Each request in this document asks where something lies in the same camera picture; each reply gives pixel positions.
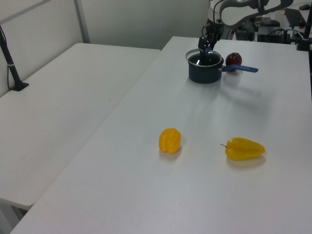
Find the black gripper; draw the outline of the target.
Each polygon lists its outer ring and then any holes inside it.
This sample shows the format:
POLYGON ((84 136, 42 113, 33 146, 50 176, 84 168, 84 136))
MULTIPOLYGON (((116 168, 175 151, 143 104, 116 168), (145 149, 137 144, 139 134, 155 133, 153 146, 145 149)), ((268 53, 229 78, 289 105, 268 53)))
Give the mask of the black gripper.
POLYGON ((209 46, 213 50, 217 41, 221 39, 223 32, 224 24, 220 19, 216 19, 215 21, 207 19, 207 23, 201 29, 202 36, 198 41, 199 51, 205 53, 208 41, 211 42, 209 46))

